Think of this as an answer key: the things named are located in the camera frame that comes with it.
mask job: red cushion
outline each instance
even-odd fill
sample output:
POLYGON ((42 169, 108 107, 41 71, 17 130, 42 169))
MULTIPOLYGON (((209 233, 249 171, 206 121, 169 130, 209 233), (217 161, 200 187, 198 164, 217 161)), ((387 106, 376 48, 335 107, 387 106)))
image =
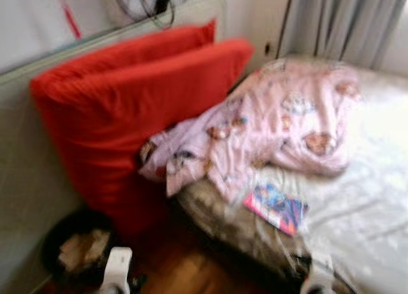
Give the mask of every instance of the red cushion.
POLYGON ((222 101, 251 53, 246 41, 231 40, 80 78, 61 78, 61 66, 35 78, 32 94, 76 189, 130 235, 164 203, 163 187, 136 174, 140 147, 222 101))
POLYGON ((136 64, 171 57, 214 42, 215 21, 204 26, 184 26, 150 34, 97 50, 68 61, 49 72, 47 80, 88 77, 136 64))

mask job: magazine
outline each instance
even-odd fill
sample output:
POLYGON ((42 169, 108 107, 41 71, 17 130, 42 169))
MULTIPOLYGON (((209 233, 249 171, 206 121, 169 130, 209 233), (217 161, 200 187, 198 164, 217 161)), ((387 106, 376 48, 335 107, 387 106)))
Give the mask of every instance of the magazine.
POLYGON ((288 235, 295 235, 308 206, 286 197, 273 184, 256 184, 244 205, 288 235))

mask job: floor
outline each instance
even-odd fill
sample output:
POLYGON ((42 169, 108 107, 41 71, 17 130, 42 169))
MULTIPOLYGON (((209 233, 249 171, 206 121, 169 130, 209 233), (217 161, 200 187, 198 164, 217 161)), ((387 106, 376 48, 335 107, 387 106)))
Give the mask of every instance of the floor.
MULTIPOLYGON (((242 256, 214 248, 217 244, 178 215, 135 237, 130 245, 136 260, 133 274, 147 274, 142 294, 285 293, 265 278, 261 281, 242 256)), ((54 293, 55 286, 48 283, 38 294, 54 293)))

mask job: gray curtain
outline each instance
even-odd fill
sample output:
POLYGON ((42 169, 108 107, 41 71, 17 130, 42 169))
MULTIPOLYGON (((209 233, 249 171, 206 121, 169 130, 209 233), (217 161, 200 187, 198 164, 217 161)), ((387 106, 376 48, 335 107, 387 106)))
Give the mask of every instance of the gray curtain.
POLYGON ((306 54, 377 68, 405 0, 291 0, 279 57, 306 54))

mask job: trash bin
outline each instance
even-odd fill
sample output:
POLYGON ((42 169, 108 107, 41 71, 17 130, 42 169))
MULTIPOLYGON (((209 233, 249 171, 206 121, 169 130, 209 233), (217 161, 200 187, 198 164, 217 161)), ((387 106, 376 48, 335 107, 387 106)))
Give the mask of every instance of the trash bin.
POLYGON ((99 286, 113 246, 121 243, 111 220, 100 212, 81 209, 51 229, 41 259, 57 286, 99 286))

